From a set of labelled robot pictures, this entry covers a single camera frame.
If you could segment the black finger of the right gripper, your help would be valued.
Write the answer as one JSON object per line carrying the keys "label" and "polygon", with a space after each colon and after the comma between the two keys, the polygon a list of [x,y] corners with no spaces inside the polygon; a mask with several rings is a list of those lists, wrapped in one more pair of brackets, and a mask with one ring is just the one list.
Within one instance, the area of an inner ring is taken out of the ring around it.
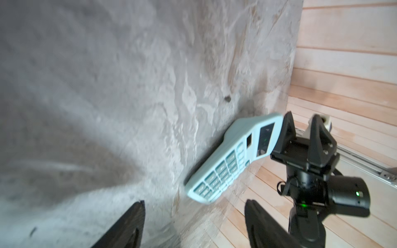
{"label": "black finger of the right gripper", "polygon": [[289,111],[284,116],[281,132],[271,155],[284,154],[290,147],[291,141],[295,138],[296,130],[293,114]]}
{"label": "black finger of the right gripper", "polygon": [[337,152],[337,142],[318,114],[314,114],[309,140],[308,162],[315,167],[325,168]]}

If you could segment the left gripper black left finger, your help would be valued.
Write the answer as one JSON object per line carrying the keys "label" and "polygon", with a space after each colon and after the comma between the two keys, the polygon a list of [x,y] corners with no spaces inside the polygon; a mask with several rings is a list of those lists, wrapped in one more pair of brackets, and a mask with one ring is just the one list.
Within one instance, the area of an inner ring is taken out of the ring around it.
{"label": "left gripper black left finger", "polygon": [[92,248],[139,248],[145,223],[145,202],[135,202]]}

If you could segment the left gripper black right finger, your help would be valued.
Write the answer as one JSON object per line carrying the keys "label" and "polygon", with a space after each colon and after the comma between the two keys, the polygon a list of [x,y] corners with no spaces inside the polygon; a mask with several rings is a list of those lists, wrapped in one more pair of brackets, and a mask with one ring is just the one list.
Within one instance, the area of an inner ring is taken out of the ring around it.
{"label": "left gripper black right finger", "polygon": [[246,201],[245,221],[252,248],[301,247],[256,200]]}

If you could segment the teal calculator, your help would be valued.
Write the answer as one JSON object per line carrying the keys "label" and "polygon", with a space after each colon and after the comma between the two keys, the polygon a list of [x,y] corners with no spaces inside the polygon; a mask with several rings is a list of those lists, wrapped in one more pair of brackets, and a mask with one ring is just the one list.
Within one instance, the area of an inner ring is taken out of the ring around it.
{"label": "teal calculator", "polygon": [[215,202],[252,162],[272,153],[282,124],[279,113],[234,121],[219,147],[190,177],[187,196],[202,204]]}

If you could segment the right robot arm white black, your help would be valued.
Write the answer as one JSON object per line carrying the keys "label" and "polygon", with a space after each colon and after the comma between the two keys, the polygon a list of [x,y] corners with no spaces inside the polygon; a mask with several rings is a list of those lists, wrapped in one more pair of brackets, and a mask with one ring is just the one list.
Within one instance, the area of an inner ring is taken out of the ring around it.
{"label": "right robot arm white black", "polygon": [[293,115],[287,112],[272,160],[286,166],[286,181],[277,184],[281,196],[293,199],[288,232],[304,248],[323,248],[329,215],[366,218],[370,215],[370,193],[362,178],[342,175],[337,141],[315,114],[308,138],[296,134]]}

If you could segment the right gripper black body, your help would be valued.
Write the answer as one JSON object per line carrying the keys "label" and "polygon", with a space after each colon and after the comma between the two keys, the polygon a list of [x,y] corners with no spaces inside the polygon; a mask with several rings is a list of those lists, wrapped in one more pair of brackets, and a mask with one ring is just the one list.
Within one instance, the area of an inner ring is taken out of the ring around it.
{"label": "right gripper black body", "polygon": [[278,184],[278,192],[289,196],[294,204],[317,210],[319,217],[346,215],[368,217],[371,197],[362,178],[344,176],[336,165],[340,154],[333,146],[325,167],[308,162],[309,142],[303,139],[282,142],[270,157],[286,166],[287,180]]}

